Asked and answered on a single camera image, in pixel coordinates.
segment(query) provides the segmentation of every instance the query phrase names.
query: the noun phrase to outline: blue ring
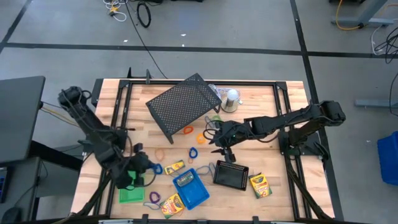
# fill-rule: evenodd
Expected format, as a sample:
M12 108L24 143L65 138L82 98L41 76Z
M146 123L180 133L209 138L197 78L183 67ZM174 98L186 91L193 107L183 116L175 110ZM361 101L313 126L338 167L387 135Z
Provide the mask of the blue ring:
M196 157L198 157L198 151L197 151L197 149L195 149L194 147L192 147L192 148L189 150L189 158L194 159L194 158L196 158Z
M156 164L154 167L152 167L154 170L155 174L162 174L163 173L163 168L160 164Z

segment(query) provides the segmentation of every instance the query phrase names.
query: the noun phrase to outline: orange object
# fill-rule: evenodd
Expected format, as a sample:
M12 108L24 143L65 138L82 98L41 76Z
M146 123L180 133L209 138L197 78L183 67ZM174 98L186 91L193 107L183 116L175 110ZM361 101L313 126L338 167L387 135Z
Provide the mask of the orange object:
M203 144L203 143L206 142L206 139L205 139L205 137L203 136L203 133L198 134L198 136L197 136L197 142L198 142L199 144Z
M192 133L193 127L192 126L187 126L184 128L184 134L189 134Z
M162 152L162 156L159 158L159 156L158 156L158 152ZM155 157L156 157L156 159L159 161L159 162L162 162L162 160L164 159L164 149L156 149L155 150Z

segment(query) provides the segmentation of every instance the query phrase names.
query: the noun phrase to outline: table frame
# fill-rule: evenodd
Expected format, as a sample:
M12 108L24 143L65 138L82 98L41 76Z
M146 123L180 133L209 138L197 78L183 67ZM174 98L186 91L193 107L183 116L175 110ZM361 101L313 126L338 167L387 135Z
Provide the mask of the table frame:
M118 86L118 92L116 95L116 101L115 101L115 106L114 106L114 111L113 111L113 116L112 116L112 120L111 120L111 127L115 128L116 125L116 121L118 120L118 112L119 112L119 108L120 108L120 102L121 102L121 98L122 98L122 92L124 88L127 88L127 93L126 93L126 100L125 100L125 104L124 104L124 108L123 108L123 114L122 114L122 118L121 118L121 127L126 127L126 123L127 123L127 113L128 113L128 109L129 109L129 104L130 104L130 99L131 99L131 93L132 93L132 86L134 84L140 84L140 85L145 85L145 84L150 84L150 85L176 85L178 84L180 81L178 80L151 80L150 83L148 83L148 81L146 80L128 80L128 79L120 79L119 81L119 86ZM280 96L279 93L280 91L283 94L283 99L284 99L284 103L285 103L285 110L287 113L291 112L291 107L290 107L290 101L289 101L289 94L287 92L287 84L286 82L267 82L267 81L256 81L256 82L252 82L252 81L223 81L223 80L207 80L206 81L209 84L214 84L214 85L246 85L246 86L270 86L273 89L274 92L274 98L275 98L275 108L277 111L277 115L282 115L282 106L280 103ZM303 174L303 168L302 168L302 161L300 156L295 156L295 160L296 160L296 168L297 168L297 175L301 181L301 183L303 183L303 186L305 187L305 180L304 180L304 174ZM287 163L290 163L289 158L285 157L285 165L287 166ZM330 166L325 166L325 171L326 173L329 173L329 171L327 169L333 169L333 167ZM104 170L101 171L101 176L99 178L99 183L102 182L102 180L105 177L105 172ZM301 219L300 217L300 212L299 212L299 206L298 206L298 202L297 202L297 194L295 191L295 184L293 182L293 180L291 178L289 178L288 176L288 183L289 183L289 192L290 192L290 199L292 201L292 210L293 210L293 214L294 214L294 219L295 220L299 220ZM112 209L112 205L113 205L113 196L114 196L114 190L115 190L115 184L114 182L111 180L110 182L110 188L109 188L109 193L108 193L108 198L106 200L106 210L105 210L105 215L106 216L111 216L111 209ZM100 206L101 206L101 201L102 198L100 198L95 207L94 207L94 211L93 211L93 215L99 215L99 211L100 211ZM312 218L312 214L311 214L311 209L310 206L308 204L308 202L303 198L303 204L304 204L304 211L305 211L305 218L307 219L311 219ZM142 220L148 221L148 214L143 214L142 215ZM252 221L248 221L248 223L253 223L256 222L256 220L258 220L258 217L253 217ZM175 220L163 220L164 222L174 222ZM180 222L190 222L191 220L179 220Z

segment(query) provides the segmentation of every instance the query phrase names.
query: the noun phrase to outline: yellow crayon box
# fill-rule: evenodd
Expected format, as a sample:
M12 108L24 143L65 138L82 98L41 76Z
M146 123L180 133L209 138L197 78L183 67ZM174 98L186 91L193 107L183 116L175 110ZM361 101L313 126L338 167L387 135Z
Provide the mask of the yellow crayon box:
M256 193L256 198L262 198L272 194L272 190L264 174L251 175L249 178L254 192Z
M164 167L164 172L167 175L170 175L170 174L174 173L175 171L182 169L184 167L185 167L184 161L180 160L180 161L173 163L167 167Z
M170 218L173 215L181 212L185 206L178 194L174 194L169 197L166 201L160 203L160 208L164 214L165 218Z

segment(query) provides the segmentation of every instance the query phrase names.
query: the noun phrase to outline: purple ring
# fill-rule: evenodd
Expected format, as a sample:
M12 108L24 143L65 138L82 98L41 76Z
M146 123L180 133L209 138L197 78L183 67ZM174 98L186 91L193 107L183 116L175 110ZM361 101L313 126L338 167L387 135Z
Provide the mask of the purple ring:
M157 197L156 200L152 199L152 195L155 195ZM160 195L157 192L151 192L149 194L149 200L151 203L157 203L160 201Z

